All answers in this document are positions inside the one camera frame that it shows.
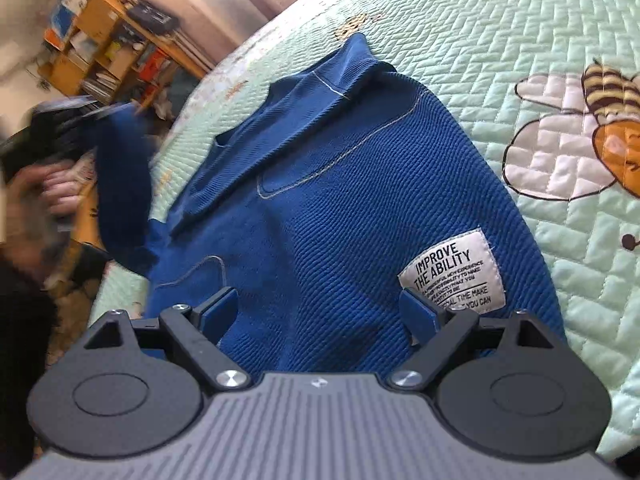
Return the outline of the person's left hand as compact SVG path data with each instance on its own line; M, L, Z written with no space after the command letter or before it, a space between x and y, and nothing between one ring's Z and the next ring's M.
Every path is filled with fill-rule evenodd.
M80 184L73 162L23 167L4 191L4 240L1 253L12 266L37 283L51 273L41 220L72 216L80 204Z

